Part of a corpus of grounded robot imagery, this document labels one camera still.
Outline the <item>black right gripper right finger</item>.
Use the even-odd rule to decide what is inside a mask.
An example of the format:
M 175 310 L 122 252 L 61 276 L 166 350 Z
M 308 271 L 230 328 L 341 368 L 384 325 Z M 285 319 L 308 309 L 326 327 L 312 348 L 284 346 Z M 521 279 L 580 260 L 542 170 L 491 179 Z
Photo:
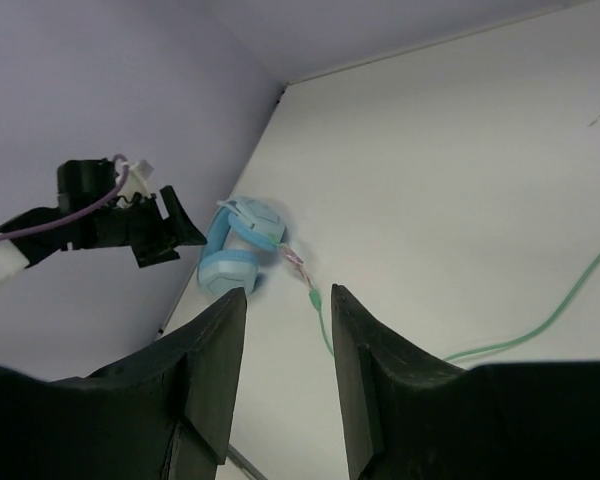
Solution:
M 331 290 L 353 479 L 600 479 L 600 361 L 462 369 Z

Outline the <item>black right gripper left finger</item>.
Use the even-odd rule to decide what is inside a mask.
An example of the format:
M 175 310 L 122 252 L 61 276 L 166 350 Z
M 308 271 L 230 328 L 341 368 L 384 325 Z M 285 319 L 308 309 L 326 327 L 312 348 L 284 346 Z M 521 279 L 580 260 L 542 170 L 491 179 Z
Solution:
M 85 378 L 0 367 L 0 479 L 212 479 L 226 462 L 246 327 L 234 289 Z

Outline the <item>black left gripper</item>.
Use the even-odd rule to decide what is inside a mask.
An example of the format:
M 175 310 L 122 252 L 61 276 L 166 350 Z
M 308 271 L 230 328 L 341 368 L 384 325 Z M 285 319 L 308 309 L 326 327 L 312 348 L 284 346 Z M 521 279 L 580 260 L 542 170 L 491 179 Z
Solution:
M 106 159 L 69 160 L 57 169 L 58 205 L 38 207 L 10 221 L 12 232 L 69 219 L 99 200 L 118 184 L 121 174 Z M 177 246 L 204 246 L 205 235 L 193 224 L 174 188 L 158 195 L 137 191 L 129 176 L 124 190 L 94 211 L 62 226 L 13 240 L 36 265 L 58 251 L 129 247 L 139 267 L 175 261 Z

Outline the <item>light blue headphones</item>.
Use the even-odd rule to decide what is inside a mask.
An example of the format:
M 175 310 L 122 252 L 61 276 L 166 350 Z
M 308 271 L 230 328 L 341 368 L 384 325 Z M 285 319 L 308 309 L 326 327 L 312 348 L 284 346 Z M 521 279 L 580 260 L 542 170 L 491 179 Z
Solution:
M 218 203 L 196 270 L 201 291 L 220 297 L 234 288 L 251 294 L 259 277 L 258 251 L 271 253 L 286 221 L 269 204 L 247 196 Z

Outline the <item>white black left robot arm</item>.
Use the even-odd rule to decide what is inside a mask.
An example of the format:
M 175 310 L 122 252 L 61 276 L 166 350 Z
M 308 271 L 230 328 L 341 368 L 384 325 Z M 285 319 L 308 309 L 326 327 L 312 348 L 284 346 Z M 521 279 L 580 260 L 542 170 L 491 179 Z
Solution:
M 153 168 L 112 159 L 69 160 L 57 169 L 56 207 L 37 207 L 0 225 L 0 284 L 58 251 L 129 247 L 139 267 L 177 260 L 180 246 L 207 240 L 174 189 L 152 193 Z

